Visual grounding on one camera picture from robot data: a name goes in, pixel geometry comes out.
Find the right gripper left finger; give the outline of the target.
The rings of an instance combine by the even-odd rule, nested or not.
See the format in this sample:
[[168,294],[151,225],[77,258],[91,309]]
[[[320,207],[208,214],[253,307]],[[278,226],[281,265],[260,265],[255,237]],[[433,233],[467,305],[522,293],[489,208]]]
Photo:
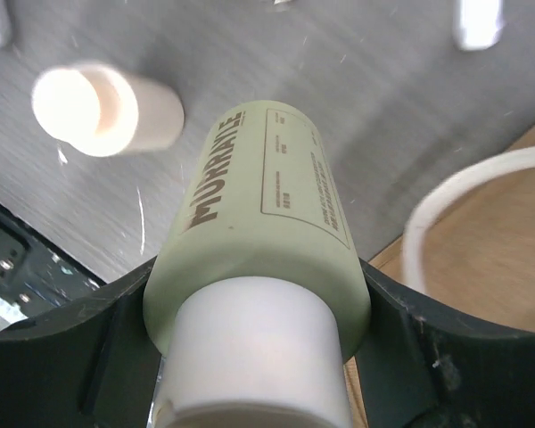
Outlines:
[[143,320],[145,262],[0,332],[0,427],[145,427],[161,354]]

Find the yellow-green bottle cream cap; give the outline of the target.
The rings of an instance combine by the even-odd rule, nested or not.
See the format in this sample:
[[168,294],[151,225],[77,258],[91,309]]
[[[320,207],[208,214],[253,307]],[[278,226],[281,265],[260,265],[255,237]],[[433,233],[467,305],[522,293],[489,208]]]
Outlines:
[[291,105],[211,128],[144,290],[156,427],[349,427],[370,298],[324,146]]

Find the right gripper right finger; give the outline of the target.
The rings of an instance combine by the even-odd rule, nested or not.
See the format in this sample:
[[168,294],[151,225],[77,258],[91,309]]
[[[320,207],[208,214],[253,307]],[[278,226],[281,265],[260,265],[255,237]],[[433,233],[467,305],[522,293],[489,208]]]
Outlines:
[[535,333],[453,309],[361,264],[356,354],[371,427],[535,427]]

